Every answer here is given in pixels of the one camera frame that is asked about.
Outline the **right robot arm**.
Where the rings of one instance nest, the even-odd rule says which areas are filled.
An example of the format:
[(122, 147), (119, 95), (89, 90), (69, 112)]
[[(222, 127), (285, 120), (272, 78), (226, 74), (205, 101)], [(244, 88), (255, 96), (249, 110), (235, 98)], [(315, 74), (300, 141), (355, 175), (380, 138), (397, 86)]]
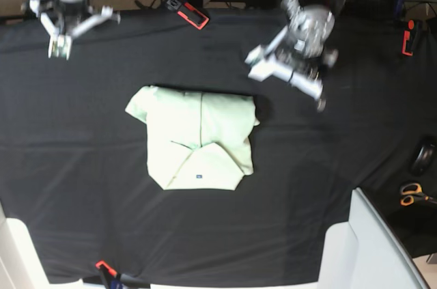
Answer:
[(95, 10), (90, 0), (27, 0), (23, 12), (33, 13), (49, 36), (48, 57), (68, 60), (75, 39), (107, 21), (120, 23), (110, 6)]

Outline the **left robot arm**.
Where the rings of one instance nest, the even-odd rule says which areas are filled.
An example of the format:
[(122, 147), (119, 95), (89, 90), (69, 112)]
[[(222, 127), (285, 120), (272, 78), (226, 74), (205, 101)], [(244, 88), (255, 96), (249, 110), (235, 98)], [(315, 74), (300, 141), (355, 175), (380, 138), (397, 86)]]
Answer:
[(338, 50), (325, 43), (346, 0), (281, 0), (287, 24), (266, 45), (250, 51), (245, 59), (249, 78), (276, 77), (314, 99), (318, 111), (326, 100), (319, 71), (332, 68)]

